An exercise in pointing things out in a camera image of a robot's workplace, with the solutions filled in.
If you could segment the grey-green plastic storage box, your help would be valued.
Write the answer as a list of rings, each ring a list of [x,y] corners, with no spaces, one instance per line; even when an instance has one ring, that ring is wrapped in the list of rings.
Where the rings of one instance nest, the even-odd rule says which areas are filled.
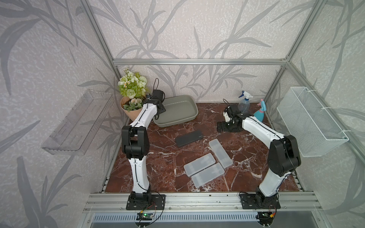
[[[198,115],[198,107],[189,95],[166,98],[163,101],[165,112],[153,121],[159,127],[168,127],[194,120]]]

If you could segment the translucent pencil case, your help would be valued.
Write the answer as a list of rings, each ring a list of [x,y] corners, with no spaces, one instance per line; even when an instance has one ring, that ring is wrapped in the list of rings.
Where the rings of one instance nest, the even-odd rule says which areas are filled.
[[[194,161],[184,165],[183,167],[186,175],[188,177],[191,177],[214,164],[215,164],[215,159],[213,155],[209,153],[200,158],[195,159]]]
[[[223,169],[233,165],[232,159],[229,157],[227,152],[224,150],[218,139],[214,139],[209,142],[211,150],[214,152],[218,161],[220,162]]]
[[[205,185],[206,183],[220,177],[224,173],[225,173],[225,170],[223,169],[221,164],[216,163],[216,164],[198,172],[197,174],[194,174],[192,176],[192,181],[193,181],[195,187],[199,188],[199,187]]]

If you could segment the black pencil case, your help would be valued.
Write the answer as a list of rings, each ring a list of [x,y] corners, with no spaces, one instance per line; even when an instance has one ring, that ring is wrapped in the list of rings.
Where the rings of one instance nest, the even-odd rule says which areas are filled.
[[[175,142],[178,147],[182,147],[185,145],[188,145],[190,143],[193,143],[195,141],[198,141],[203,138],[203,134],[200,130],[193,131],[190,133],[187,133],[185,135],[179,136],[175,139]]]

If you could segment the translucent pencil case front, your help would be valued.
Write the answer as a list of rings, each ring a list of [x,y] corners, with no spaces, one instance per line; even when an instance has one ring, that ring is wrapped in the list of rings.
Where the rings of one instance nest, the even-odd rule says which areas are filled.
[[[206,183],[220,177],[224,173],[225,173],[225,170],[223,169],[221,164],[216,163],[216,164],[198,172],[197,174],[194,174],[192,176],[192,181],[193,181],[195,187],[199,188],[199,187],[205,185]]]

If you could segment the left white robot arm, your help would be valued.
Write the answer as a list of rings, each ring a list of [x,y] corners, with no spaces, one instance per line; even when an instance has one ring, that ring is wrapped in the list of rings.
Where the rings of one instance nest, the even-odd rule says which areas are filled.
[[[150,149],[147,128],[153,117],[163,112],[165,108],[161,99],[147,99],[137,118],[122,128],[122,152],[130,163],[133,176],[132,192],[136,194],[147,194],[150,191],[146,168],[146,158]]]

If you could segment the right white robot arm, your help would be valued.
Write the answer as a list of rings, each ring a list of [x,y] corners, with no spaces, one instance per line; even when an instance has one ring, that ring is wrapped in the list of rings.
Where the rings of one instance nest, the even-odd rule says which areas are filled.
[[[241,113],[237,104],[228,105],[223,111],[224,121],[217,123],[218,132],[250,132],[268,148],[268,172],[256,192],[263,198],[277,194],[284,180],[301,165],[298,143],[294,136],[283,135],[251,114]]]

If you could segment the clear spray bottle blue nozzle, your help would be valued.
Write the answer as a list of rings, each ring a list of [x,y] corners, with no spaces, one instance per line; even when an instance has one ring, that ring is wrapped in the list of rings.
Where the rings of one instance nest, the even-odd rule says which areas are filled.
[[[253,98],[253,96],[247,91],[242,91],[242,94],[239,96],[239,98],[242,98],[242,100],[238,104],[238,110],[242,114],[248,113],[250,108],[250,98]]]

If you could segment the teal spray bottle pink nozzle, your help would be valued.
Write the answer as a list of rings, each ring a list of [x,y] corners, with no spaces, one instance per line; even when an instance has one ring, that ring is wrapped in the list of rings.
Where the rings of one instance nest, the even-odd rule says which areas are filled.
[[[263,99],[261,99],[259,106],[260,106],[260,109],[254,113],[254,117],[258,121],[262,122],[265,117],[265,111],[267,110],[266,104]]]

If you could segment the potted artificial flower plant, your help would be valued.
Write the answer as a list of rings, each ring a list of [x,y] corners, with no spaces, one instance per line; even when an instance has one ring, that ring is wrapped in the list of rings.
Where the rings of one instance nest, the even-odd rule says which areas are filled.
[[[126,115],[134,121],[140,114],[146,98],[147,78],[138,72],[124,69],[124,76],[118,82],[121,96],[120,105]]]

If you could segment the left green circuit board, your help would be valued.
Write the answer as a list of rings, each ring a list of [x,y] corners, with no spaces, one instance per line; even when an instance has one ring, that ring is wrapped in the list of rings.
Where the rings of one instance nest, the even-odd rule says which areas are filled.
[[[140,212],[137,213],[137,221],[152,221],[154,219],[154,213]]]

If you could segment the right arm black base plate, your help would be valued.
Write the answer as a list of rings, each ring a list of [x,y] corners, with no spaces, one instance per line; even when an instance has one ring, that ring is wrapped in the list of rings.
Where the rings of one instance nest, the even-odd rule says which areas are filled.
[[[281,205],[279,203],[279,195],[274,194],[270,197],[265,197],[262,193],[247,193],[247,192],[240,192],[239,199],[243,209],[280,209]]]

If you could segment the clear acrylic wall shelf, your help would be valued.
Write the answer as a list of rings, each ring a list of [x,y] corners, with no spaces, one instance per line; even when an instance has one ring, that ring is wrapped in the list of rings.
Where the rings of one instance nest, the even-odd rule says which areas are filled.
[[[88,89],[41,148],[52,155],[84,155],[114,101],[110,93]]]

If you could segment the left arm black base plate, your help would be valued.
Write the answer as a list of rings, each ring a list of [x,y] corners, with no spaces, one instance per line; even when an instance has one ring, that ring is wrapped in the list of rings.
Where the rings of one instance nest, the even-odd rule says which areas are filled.
[[[126,210],[163,210],[165,207],[166,195],[155,192],[135,193],[132,192],[127,201]]]

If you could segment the aluminium frame rail front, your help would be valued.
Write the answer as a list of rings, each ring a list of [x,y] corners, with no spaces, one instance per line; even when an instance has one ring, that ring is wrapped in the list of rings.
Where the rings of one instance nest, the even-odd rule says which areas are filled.
[[[243,209],[237,192],[166,193],[165,212],[255,211]],[[90,194],[84,213],[126,212],[128,193]],[[280,192],[277,211],[322,211],[314,192]]]

